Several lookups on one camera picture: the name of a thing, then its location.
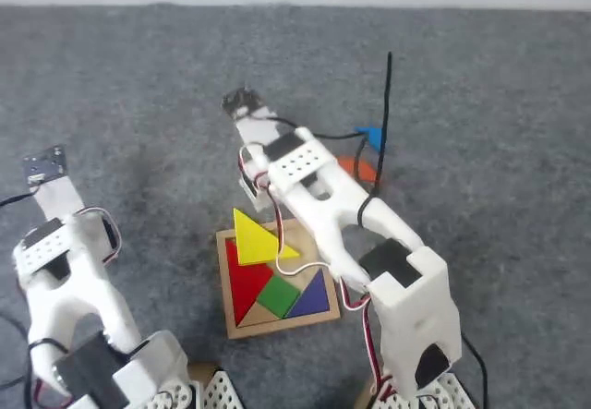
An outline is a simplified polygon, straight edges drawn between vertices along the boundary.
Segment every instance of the orange piece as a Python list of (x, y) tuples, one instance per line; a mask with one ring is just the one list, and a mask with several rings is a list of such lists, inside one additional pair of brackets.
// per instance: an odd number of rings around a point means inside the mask
[[(345, 169), (345, 171), (348, 174), (350, 174), (353, 178), (355, 178), (355, 158), (342, 156), (339, 157), (337, 160), (341, 167)], [(359, 178), (361, 179), (361, 181), (367, 181), (369, 183), (373, 183), (376, 181), (376, 170), (373, 168), (371, 164), (369, 164), (365, 160), (359, 160)]]

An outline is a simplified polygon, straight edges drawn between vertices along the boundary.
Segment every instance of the wooden puzzle board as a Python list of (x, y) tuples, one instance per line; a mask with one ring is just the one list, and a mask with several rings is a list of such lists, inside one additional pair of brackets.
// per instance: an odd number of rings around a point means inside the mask
[[(275, 222), (264, 223), (261, 224), (261, 226), (270, 231), (276, 229)], [(295, 259), (282, 259), (281, 265), (284, 270), (291, 271), (303, 264), (319, 260), (318, 250), (314, 240), (297, 220), (285, 220), (283, 222), (283, 228), (286, 244), (293, 247), (301, 254), (301, 257)], [(216, 239), (218, 260), (220, 263), (220, 276), (222, 280), (223, 310), (225, 314), (228, 338), (236, 339), (261, 335), (263, 333), (282, 331), (284, 329), (306, 326), (308, 324), (320, 323), (341, 317), (334, 282), (326, 268), (312, 267), (303, 270), (296, 276), (284, 276), (276, 271), (273, 259), (269, 260), (267, 263), (267, 266), (272, 270), (273, 277), (288, 282), (294, 286), (295, 289), (300, 291), (300, 294), (306, 290), (312, 280), (316, 277), (316, 274), (321, 271), (321, 280), (323, 281), (324, 289), (326, 290), (326, 295), (328, 298), (328, 310), (310, 313), (308, 315), (302, 315), (298, 317), (278, 318), (267, 308), (261, 306), (258, 302), (255, 302), (248, 310), (248, 313), (238, 324), (236, 324), (235, 303), (233, 302), (230, 268), (226, 251), (228, 244), (226, 240), (233, 241), (235, 239), (235, 230), (229, 229), (220, 231), (216, 233)], [(241, 267), (240, 269), (249, 268), (249, 266), (246, 266)]]

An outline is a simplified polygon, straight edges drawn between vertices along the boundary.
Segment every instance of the red triangle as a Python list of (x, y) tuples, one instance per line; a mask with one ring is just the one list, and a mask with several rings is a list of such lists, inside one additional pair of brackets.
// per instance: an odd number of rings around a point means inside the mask
[(238, 325), (257, 301), (257, 296), (273, 276), (273, 271), (266, 264), (240, 266), (238, 264), (238, 249), (230, 239), (225, 240), (225, 253), (230, 271), (235, 324)]

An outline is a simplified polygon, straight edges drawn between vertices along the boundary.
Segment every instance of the green square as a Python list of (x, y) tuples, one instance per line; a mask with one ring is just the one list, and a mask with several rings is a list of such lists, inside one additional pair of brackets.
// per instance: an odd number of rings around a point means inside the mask
[(257, 301), (282, 319), (299, 297), (299, 291), (283, 278), (273, 275), (260, 291)]

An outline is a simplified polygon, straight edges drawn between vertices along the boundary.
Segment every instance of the tangram puzzle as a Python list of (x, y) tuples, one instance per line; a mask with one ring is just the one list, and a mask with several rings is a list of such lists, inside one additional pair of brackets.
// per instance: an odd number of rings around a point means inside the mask
[[(234, 209), (235, 229), (216, 234), (228, 338), (305, 326), (341, 316), (331, 275), (311, 267), (295, 276), (275, 268), (275, 223), (258, 224)], [(281, 265), (293, 271), (318, 261), (312, 237), (297, 220), (283, 221)]]

